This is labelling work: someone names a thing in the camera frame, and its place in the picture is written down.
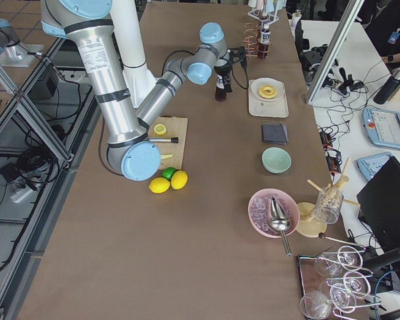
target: green bowl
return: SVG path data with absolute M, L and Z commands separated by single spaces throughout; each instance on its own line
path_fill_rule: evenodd
M 291 156 L 281 148 L 268 148 L 262 153 L 262 164 L 272 173 L 282 173 L 292 164 Z

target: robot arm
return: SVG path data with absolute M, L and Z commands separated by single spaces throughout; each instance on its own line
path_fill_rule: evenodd
M 141 181 L 150 178 L 160 165 L 158 148 L 148 142 L 149 126 L 186 79 L 205 84 L 214 66 L 226 64 L 227 45 L 218 24 L 204 25 L 200 31 L 203 43 L 196 54 L 170 62 L 135 112 L 111 40 L 114 30 L 109 15 L 111 5 L 110 0 L 41 0 L 43 30 L 77 45 L 109 128 L 109 164 L 126 178 Z

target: black electronic device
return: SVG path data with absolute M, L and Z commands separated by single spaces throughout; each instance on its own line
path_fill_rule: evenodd
M 400 163 L 396 158 L 389 158 L 359 192 L 357 200 L 362 218 L 384 252 L 400 248 Z M 400 278 L 400 261 L 392 267 Z

